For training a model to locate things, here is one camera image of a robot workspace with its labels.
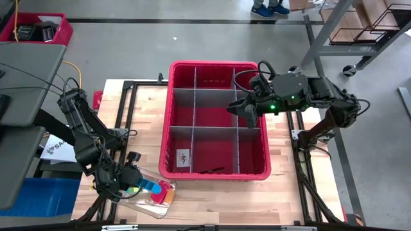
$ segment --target person's feet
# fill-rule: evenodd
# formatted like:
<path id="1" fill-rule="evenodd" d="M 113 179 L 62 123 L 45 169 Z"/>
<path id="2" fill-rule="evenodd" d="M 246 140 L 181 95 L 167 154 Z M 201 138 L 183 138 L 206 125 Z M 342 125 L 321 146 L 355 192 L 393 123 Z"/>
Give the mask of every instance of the person's feet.
<path id="1" fill-rule="evenodd" d="M 274 13 L 278 13 L 279 15 L 288 15 L 290 13 L 290 10 L 283 7 L 281 4 L 278 4 L 277 6 L 269 6 L 268 11 L 272 12 L 272 14 L 274 15 Z"/>
<path id="2" fill-rule="evenodd" d="M 251 13 L 264 18 L 270 18 L 274 16 L 274 11 L 268 10 L 265 5 L 262 5 L 259 8 L 252 7 Z"/>

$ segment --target wooden tabletop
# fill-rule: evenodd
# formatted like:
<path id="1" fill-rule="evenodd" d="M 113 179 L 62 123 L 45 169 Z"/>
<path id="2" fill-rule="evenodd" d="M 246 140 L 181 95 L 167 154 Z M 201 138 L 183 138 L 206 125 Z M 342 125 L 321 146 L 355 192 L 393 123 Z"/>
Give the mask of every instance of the wooden tabletop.
<path id="1" fill-rule="evenodd" d="M 123 80 L 107 80 L 98 117 L 108 128 L 116 122 Z M 139 167 L 158 173 L 162 126 L 167 87 L 139 87 L 131 129 L 138 135 L 131 137 L 127 152 L 142 154 Z M 123 114 L 125 125 L 128 101 Z M 302 221 L 301 202 L 297 177 L 286 120 L 286 114 L 267 114 L 268 143 L 270 145 L 271 175 L 264 181 L 178 181 L 174 202 L 162 219 L 119 206 L 116 221 L 127 219 L 127 223 L 180 224 L 180 225 L 292 225 Z M 306 129 L 320 121 L 319 111 L 311 108 L 303 113 Z M 311 161 L 317 190 L 335 216 L 343 219 L 340 199 L 329 157 L 320 152 L 311 152 Z M 72 219 L 79 218 L 97 198 L 90 190 L 93 176 L 83 175 L 78 191 Z M 312 199 L 308 205 L 313 215 Z M 106 204 L 107 216 L 110 201 Z"/>

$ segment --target metal bracket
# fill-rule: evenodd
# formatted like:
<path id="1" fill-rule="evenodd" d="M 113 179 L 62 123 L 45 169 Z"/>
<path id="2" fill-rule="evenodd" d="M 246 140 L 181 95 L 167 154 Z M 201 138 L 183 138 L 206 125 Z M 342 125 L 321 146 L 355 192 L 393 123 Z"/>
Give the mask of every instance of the metal bracket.
<path id="1" fill-rule="evenodd" d="M 302 69 L 301 69 L 301 67 L 292 66 L 292 67 L 289 68 L 288 73 L 301 74 Z"/>
<path id="2" fill-rule="evenodd" d="M 304 130 L 291 130 L 291 135 L 293 137 L 293 140 L 298 141 L 298 134 Z"/>
<path id="3" fill-rule="evenodd" d="M 123 230 L 138 230 L 139 225 L 105 225 L 101 231 L 123 231 Z"/>

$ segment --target red plastic bin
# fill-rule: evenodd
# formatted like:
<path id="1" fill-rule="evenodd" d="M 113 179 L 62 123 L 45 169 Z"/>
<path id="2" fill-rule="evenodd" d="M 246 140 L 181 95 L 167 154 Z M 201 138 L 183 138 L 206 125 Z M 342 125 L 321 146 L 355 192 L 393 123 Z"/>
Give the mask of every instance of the red plastic bin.
<path id="1" fill-rule="evenodd" d="M 58 25 L 57 31 L 52 41 L 50 42 L 35 42 L 35 41 L 21 41 L 28 43 L 37 43 L 37 44 L 62 44 L 68 46 L 70 43 L 71 35 L 73 34 L 73 28 L 70 26 L 69 22 L 66 19 L 64 13 L 28 13 L 28 12 L 19 12 L 17 14 L 17 25 L 19 24 L 35 24 L 42 22 L 39 16 L 47 17 L 61 17 L 61 22 Z M 0 42 L 10 42 L 10 35 L 14 31 L 14 19 L 15 15 L 13 14 L 10 17 L 10 20 L 7 22 L 7 25 L 4 27 L 4 30 L 0 33 Z"/>
<path id="2" fill-rule="evenodd" d="M 256 128 L 226 111 L 246 96 L 232 83 L 253 62 L 178 61 L 170 67 L 159 161 L 160 174 L 175 180 L 264 180 L 271 172 L 265 117 Z M 247 89 L 255 74 L 239 76 Z M 188 150 L 183 160 L 179 150 Z"/>

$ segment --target concrete floor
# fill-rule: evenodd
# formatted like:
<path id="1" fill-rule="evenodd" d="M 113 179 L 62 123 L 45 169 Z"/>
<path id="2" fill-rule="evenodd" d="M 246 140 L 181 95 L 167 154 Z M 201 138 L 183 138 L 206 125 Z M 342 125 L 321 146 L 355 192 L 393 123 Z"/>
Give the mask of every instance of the concrete floor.
<path id="1" fill-rule="evenodd" d="M 133 19 L 254 19 L 251 0 L 36 0 L 21 1 L 22 11 L 64 12 L 68 17 Z M 288 19 L 302 20 L 301 12 Z M 168 77 L 175 60 L 268 60 L 278 73 L 297 65 L 309 48 L 304 26 L 244 24 L 72 24 L 74 34 L 64 60 L 83 73 L 91 95 L 109 78 Z M 314 26 L 316 33 L 321 29 Z M 341 88 L 372 103 L 355 125 L 342 130 L 358 194 L 368 226 L 411 229 L 411 178 L 408 177 L 410 118 L 396 92 L 411 89 L 411 37 L 403 35 L 365 70 L 341 78 L 343 66 L 358 57 L 321 58 L 326 76 Z M 305 74 L 317 72 L 313 65 Z M 62 65 L 63 78 L 76 71 Z M 57 97 L 48 95 L 43 108 L 65 121 Z M 351 206 L 338 154 L 329 145 L 342 205 Z"/>

